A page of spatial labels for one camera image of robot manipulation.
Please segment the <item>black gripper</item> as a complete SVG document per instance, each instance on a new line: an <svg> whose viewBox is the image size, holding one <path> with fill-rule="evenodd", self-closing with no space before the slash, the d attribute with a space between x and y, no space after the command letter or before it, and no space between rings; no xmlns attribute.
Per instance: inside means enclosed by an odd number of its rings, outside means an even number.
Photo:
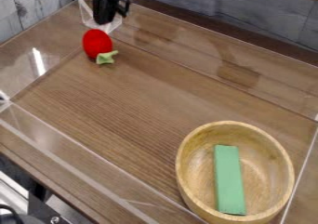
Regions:
<svg viewBox="0 0 318 224"><path fill-rule="evenodd" d="M114 15L128 16L130 0L92 0L93 19L102 25L113 21Z"/></svg>

